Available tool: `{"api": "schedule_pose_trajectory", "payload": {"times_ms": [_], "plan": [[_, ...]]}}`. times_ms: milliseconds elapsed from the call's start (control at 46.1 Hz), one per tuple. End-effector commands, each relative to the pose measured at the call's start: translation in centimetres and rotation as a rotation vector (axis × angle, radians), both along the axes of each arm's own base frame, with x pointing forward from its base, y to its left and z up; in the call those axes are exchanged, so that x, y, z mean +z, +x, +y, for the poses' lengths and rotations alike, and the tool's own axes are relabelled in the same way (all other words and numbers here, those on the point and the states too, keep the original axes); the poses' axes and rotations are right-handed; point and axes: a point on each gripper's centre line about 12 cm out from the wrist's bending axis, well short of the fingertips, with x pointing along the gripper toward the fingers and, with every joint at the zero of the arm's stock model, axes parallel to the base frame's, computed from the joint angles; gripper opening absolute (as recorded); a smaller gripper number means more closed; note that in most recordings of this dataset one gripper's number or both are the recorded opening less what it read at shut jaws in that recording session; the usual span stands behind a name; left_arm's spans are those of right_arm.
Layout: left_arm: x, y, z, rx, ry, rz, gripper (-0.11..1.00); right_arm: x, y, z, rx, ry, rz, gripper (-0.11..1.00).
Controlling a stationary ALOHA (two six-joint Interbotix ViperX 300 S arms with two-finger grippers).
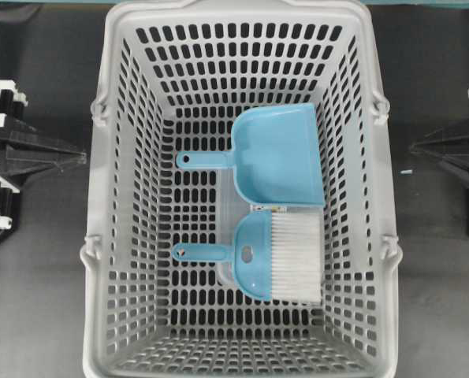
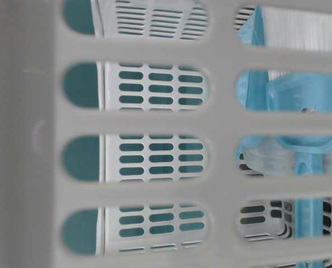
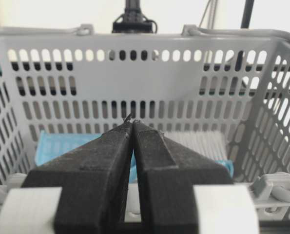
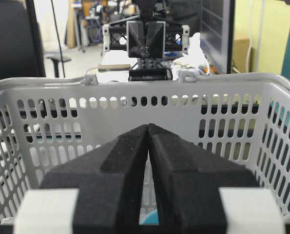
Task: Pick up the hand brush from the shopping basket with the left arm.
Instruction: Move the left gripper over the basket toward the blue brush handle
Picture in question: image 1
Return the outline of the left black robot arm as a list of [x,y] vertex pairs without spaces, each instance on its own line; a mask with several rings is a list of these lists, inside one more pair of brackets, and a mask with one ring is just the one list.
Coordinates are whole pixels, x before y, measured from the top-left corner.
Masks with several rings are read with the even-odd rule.
[[18,227],[21,190],[31,175],[87,163],[85,150],[24,121],[27,106],[13,80],[0,80],[0,242]]

